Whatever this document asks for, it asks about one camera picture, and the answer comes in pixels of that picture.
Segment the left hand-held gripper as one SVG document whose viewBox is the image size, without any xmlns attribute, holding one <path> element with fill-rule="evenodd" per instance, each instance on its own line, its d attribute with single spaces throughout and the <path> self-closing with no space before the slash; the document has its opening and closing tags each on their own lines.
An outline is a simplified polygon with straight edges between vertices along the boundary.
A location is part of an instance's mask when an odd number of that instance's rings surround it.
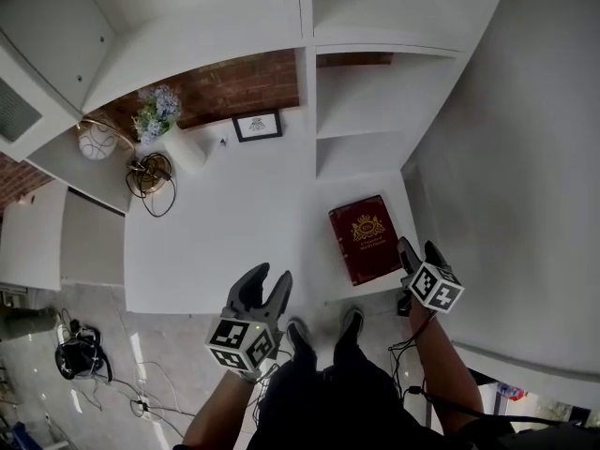
<svg viewBox="0 0 600 450">
<path fill-rule="evenodd" d="M 230 288 L 227 307 L 210 326 L 205 348 L 223 368 L 250 382 L 258 381 L 265 360 L 276 360 L 283 333 L 277 319 L 285 312 L 293 288 L 287 270 L 278 279 L 263 305 L 263 316 L 249 311 L 263 304 L 263 283 L 270 264 L 248 270 Z"/>
</svg>

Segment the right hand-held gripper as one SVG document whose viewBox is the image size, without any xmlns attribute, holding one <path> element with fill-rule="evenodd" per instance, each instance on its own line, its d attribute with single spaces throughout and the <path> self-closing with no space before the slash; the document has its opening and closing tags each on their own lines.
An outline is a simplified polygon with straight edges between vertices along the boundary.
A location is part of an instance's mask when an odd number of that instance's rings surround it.
<svg viewBox="0 0 600 450">
<path fill-rule="evenodd" d="M 425 261 L 422 262 L 405 236 L 397 242 L 401 265 L 407 273 L 400 280 L 401 289 L 397 299 L 399 316 L 409 316 L 413 297 L 424 308 L 448 313 L 464 291 L 451 265 L 430 240 L 426 241 L 424 251 Z"/>
</svg>

